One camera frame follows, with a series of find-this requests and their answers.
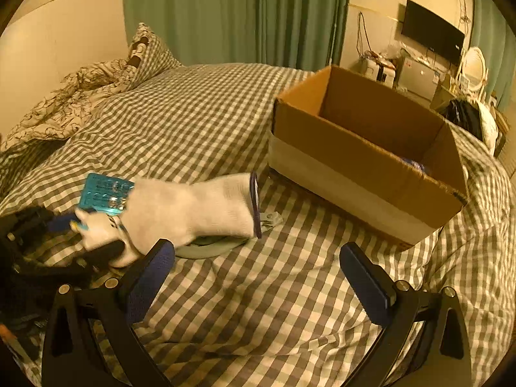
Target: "white mirror frame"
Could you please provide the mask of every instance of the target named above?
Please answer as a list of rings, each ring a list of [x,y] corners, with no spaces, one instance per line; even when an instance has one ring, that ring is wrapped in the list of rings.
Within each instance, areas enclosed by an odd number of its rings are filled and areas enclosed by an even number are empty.
[[[461,62],[460,62],[460,68],[459,68],[459,72],[460,72],[460,73],[463,73],[462,68],[463,68],[463,66],[464,66],[464,61],[465,61],[465,59],[468,57],[468,53],[469,53],[470,51],[471,51],[471,52],[476,53],[476,55],[478,55],[478,58],[480,58],[480,59],[481,59],[481,63],[482,63],[482,78],[481,78],[480,82],[478,83],[478,85],[471,86],[471,84],[470,84],[470,86],[468,87],[468,90],[469,90],[470,92],[475,93],[475,92],[478,92],[480,89],[482,89],[482,87],[483,87],[483,85],[484,85],[484,82],[485,82],[485,81],[486,81],[486,79],[487,79],[486,60],[485,60],[485,58],[483,57],[482,51],[481,51],[481,49],[480,49],[478,46],[471,46],[471,47],[470,47],[470,48],[469,48],[469,49],[464,53],[464,55],[463,55],[463,57],[462,57],[462,60],[461,60]]]

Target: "cardboard box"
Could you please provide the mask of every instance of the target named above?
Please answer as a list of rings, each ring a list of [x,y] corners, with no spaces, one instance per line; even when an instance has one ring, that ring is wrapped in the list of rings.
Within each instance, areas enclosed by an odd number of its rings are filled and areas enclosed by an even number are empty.
[[[422,164],[426,173],[403,158]],[[468,202],[445,120],[337,66],[277,97],[269,165],[405,247]]]

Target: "wall-mounted television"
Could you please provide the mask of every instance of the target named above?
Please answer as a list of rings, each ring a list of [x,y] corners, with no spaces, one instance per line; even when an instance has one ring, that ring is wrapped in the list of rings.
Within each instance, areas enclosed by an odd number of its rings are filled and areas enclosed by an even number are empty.
[[[402,35],[459,65],[464,33],[422,5],[407,0]]]

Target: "green curtain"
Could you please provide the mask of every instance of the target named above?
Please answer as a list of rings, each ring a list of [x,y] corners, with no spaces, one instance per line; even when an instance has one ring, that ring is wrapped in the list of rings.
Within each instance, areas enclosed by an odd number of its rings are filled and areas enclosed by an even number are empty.
[[[261,62],[315,71],[339,62],[348,0],[124,0],[186,65]]]
[[[487,97],[494,91],[497,109],[504,111],[510,102],[516,65],[516,37],[493,0],[474,0],[471,46],[478,46],[489,69]]]

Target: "checkered bedsheet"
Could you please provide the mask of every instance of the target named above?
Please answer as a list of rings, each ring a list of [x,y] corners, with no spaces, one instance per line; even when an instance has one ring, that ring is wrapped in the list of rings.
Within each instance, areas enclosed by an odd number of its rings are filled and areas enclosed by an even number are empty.
[[[159,52],[149,51],[141,73],[160,62]],[[274,97],[307,74],[260,64],[174,64],[108,99],[89,125],[23,178],[0,213],[32,203],[70,210],[90,172],[192,183],[257,170],[261,210],[278,211],[284,223],[223,256],[178,259],[144,322],[135,325],[173,385],[341,385],[379,333],[339,267],[340,246],[349,240],[393,280],[432,291],[455,287],[474,386],[481,385],[505,354],[514,319],[516,250],[506,173],[479,141],[454,128],[471,201],[441,231],[396,252],[268,174]],[[38,255],[56,263],[76,243],[72,234],[60,236]],[[101,345],[123,379],[105,340]]]

